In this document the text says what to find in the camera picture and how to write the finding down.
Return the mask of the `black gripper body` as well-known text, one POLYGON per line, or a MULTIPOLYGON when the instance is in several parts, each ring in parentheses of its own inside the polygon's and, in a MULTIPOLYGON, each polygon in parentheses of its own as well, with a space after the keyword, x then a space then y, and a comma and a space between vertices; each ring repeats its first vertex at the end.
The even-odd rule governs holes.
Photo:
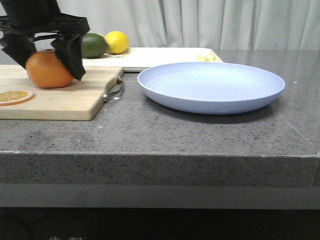
POLYGON ((2 42, 22 37, 28 42, 73 41, 90 27, 86 17, 62 13, 56 0, 2 0, 6 15, 0 17, 2 42))

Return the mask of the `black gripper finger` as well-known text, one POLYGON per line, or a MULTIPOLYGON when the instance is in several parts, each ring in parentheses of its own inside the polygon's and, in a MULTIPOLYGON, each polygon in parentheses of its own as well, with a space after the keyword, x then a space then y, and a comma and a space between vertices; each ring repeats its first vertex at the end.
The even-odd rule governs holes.
POLYGON ((2 51, 24 69, 27 60, 37 51, 35 44, 30 42, 27 36, 13 33, 4 33, 0 45, 2 51))
POLYGON ((51 42, 55 55, 78 81, 86 71, 82 62, 82 36, 80 34, 58 34, 51 42))

